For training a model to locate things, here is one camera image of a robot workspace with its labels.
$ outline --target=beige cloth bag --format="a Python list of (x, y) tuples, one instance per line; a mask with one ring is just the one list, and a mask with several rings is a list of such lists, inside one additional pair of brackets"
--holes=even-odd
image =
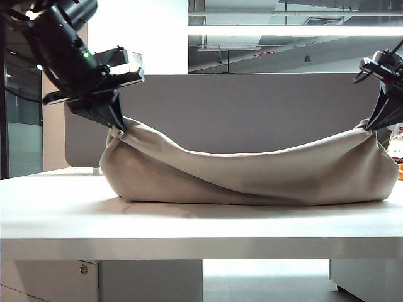
[(276, 152), (210, 154), (185, 150), (125, 118), (108, 133), (102, 171), (129, 201), (310, 206), (387, 198), (398, 166), (375, 132), (356, 128)]

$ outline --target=orange object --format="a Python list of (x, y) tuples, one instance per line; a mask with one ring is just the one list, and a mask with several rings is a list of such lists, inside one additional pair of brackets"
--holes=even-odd
[(399, 180), (403, 181), (403, 164), (399, 165)]

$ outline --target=floor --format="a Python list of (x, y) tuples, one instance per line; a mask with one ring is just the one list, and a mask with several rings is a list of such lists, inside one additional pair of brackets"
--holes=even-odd
[(204, 260), (203, 302), (361, 302), (339, 293), (328, 260)]

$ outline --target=white wall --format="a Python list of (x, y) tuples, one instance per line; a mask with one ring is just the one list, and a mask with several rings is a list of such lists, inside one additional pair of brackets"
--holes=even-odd
[(88, 22), (88, 47), (117, 45), (143, 55), (145, 74), (188, 73), (186, 0), (98, 0)]
[[(42, 93), (56, 88), (42, 74)], [(64, 104), (42, 106), (43, 112), (43, 170), (51, 171), (69, 167), (65, 159)]]

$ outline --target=lock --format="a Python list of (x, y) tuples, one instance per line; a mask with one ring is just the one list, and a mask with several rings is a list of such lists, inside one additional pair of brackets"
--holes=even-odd
[(83, 274), (83, 275), (87, 274), (87, 272), (88, 272), (88, 268), (87, 268), (87, 266), (84, 265), (84, 264), (81, 264), (81, 265), (80, 265), (79, 270), (80, 270), (80, 273)]

